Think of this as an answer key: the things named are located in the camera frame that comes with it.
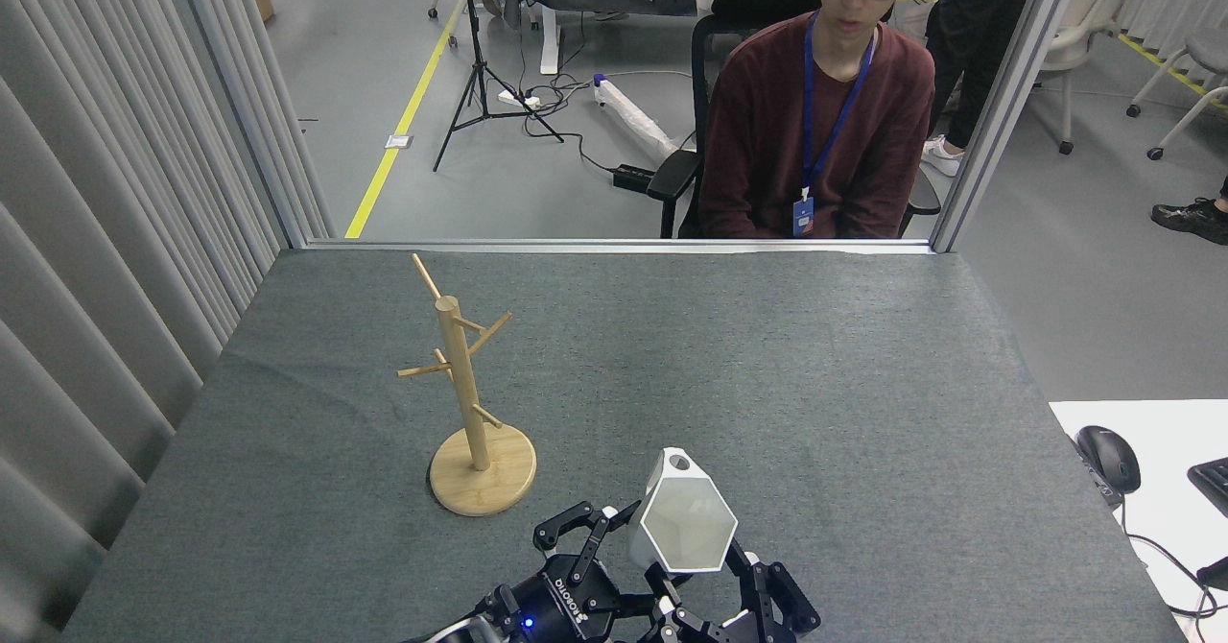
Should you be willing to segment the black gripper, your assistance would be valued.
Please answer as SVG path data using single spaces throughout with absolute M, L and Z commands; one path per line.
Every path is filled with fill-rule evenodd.
M 616 618 L 645 617 L 656 622 L 659 642 L 768 642 L 795 641 L 820 625 L 820 615 L 782 561 L 764 564 L 738 545 L 727 550 L 725 564 L 740 582 L 740 612 L 725 625 L 683 606 L 678 588 L 693 574 L 650 569 L 645 573 L 650 591 L 624 595 L 594 560 L 596 551 L 605 534 L 623 529 L 641 504 L 636 499 L 615 512 L 582 499 L 539 522 L 534 547 L 553 557 L 534 576 L 517 585 L 500 584 L 485 596 L 485 614 L 496 630 L 510 642 L 604 642 Z M 589 529 L 578 555 L 555 555 L 558 539 L 578 526 Z M 575 579 L 578 560 L 592 563 Z

